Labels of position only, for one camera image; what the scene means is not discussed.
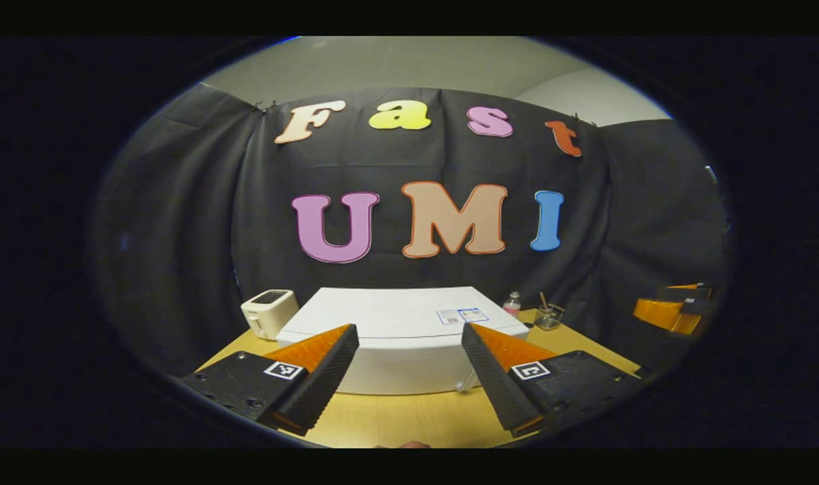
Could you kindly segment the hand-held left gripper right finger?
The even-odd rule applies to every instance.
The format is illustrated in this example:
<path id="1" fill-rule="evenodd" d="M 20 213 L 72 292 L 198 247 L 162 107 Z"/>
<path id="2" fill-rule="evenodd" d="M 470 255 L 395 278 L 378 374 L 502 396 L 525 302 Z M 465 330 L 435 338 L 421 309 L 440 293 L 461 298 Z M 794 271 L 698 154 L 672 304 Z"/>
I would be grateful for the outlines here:
<path id="1" fill-rule="evenodd" d="M 587 351 L 557 354 L 480 323 L 464 325 L 461 345 L 499 423 L 514 438 L 564 432 L 646 384 Z"/>

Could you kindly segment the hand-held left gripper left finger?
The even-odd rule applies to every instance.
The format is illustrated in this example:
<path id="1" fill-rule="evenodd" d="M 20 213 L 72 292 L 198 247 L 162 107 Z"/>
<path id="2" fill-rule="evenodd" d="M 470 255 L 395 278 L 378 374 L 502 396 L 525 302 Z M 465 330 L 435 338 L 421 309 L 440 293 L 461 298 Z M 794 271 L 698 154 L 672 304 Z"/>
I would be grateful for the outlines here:
<path id="1" fill-rule="evenodd" d="M 247 420 L 304 436 L 341 385 L 357 349 L 357 327 L 348 323 L 267 355 L 237 351 L 182 382 Z"/>

